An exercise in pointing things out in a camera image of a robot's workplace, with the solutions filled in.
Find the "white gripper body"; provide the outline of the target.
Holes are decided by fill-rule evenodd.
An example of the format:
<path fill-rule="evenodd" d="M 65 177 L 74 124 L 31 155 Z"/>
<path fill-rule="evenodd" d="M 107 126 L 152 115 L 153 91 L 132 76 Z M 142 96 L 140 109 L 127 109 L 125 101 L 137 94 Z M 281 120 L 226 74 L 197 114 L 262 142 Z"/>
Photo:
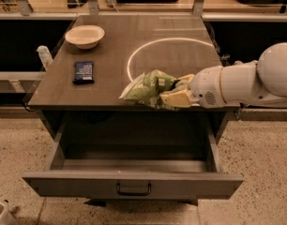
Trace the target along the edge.
<path fill-rule="evenodd" d="M 208 67 L 198 72 L 189 84 L 197 103 L 207 109 L 223 108 L 226 103 L 220 89 L 223 66 Z"/>

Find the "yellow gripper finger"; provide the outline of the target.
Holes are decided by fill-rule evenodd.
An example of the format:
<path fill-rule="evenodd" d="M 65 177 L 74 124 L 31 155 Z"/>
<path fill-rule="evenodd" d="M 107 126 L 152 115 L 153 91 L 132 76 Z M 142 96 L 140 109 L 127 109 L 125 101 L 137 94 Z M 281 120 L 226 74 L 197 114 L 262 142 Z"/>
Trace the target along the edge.
<path fill-rule="evenodd" d="M 160 94 L 160 98 L 166 105 L 177 108 L 188 108 L 191 106 L 194 96 L 189 90 L 183 89 L 180 91 L 163 92 Z"/>
<path fill-rule="evenodd" d="M 194 79 L 194 74 L 188 74 L 178 78 L 178 82 L 175 84 L 176 88 L 188 88 L 191 81 Z"/>

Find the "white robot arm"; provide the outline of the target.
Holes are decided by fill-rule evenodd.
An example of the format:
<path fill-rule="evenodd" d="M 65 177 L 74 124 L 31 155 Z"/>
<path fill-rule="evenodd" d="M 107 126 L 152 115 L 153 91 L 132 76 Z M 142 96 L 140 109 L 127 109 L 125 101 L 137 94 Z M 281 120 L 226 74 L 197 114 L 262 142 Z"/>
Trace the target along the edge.
<path fill-rule="evenodd" d="M 160 98 L 176 108 L 196 104 L 207 109 L 237 104 L 287 108 L 287 42 L 267 48 L 257 60 L 185 76 Z"/>

